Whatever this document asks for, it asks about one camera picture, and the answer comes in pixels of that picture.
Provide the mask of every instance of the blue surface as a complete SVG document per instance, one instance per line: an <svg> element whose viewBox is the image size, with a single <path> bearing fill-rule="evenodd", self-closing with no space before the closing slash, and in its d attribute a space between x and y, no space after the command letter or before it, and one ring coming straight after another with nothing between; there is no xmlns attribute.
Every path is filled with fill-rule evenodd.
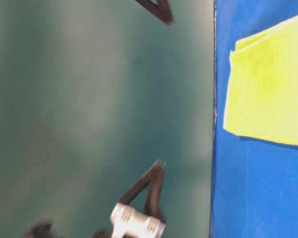
<svg viewBox="0 0 298 238"><path fill-rule="evenodd" d="M216 8L217 124L211 237L298 237L298 147L238 137L223 130L229 51L238 39L298 15L298 0L217 0Z"/></svg>

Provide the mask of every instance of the green surface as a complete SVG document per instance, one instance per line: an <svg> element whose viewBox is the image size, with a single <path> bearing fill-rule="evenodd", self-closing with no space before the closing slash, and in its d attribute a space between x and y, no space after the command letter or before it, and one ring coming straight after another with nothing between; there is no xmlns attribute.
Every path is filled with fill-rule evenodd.
<svg viewBox="0 0 298 238"><path fill-rule="evenodd" d="M0 0L0 238L110 228L157 159L163 237L208 237L213 3L170 4L168 27L133 0Z"/></svg>

